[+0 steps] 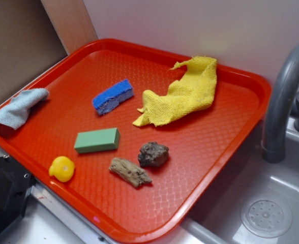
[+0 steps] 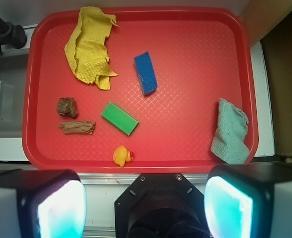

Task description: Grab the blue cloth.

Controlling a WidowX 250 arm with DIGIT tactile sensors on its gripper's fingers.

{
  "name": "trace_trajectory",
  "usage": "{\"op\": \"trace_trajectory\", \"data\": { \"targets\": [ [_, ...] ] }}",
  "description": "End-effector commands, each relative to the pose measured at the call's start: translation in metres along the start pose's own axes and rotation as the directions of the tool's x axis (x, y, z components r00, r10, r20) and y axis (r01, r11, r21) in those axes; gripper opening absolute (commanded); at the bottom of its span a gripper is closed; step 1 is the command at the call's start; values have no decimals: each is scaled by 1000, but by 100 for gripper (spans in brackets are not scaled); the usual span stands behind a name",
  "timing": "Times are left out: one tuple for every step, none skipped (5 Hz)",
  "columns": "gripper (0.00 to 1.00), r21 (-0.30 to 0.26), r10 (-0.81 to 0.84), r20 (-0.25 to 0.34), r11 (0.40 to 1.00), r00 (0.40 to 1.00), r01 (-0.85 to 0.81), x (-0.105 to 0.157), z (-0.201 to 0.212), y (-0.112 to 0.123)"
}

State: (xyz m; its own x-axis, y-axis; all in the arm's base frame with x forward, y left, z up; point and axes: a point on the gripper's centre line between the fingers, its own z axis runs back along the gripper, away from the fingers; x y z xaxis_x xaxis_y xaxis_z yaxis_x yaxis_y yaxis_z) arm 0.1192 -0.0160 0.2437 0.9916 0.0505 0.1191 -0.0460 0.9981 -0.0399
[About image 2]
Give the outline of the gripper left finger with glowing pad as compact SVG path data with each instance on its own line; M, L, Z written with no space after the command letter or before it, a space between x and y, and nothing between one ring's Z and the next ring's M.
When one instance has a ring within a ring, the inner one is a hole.
M72 170L0 170L0 238L79 238L86 212Z

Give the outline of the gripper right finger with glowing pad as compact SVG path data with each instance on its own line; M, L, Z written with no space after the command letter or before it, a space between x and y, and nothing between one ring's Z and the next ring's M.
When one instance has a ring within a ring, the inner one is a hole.
M215 238L292 238L292 163L215 166L204 207Z

